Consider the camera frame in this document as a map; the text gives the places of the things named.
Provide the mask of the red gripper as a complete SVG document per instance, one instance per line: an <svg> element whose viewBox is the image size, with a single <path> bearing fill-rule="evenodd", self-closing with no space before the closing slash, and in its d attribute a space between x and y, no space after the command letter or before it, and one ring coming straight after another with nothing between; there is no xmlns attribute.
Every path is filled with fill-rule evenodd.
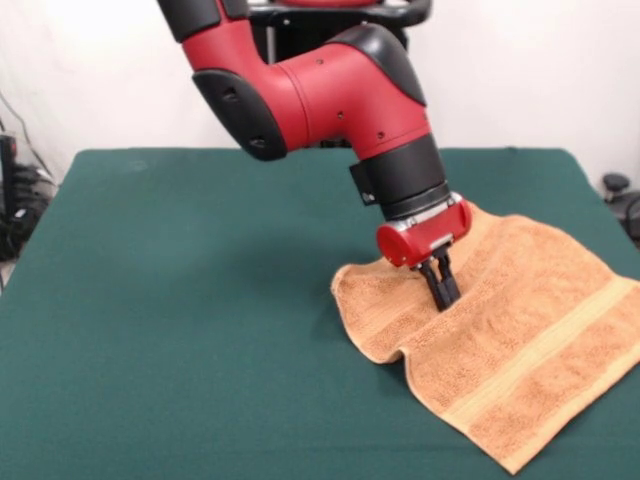
<svg viewBox="0 0 640 480"><path fill-rule="evenodd" d="M462 197L452 197L419 214L389 221L376 232L382 256L396 267L414 267L426 279L437 309L442 312L460 299L460 291L451 270L448 248L467 235L472 213ZM424 262L435 254L441 277L431 264Z"/></svg>

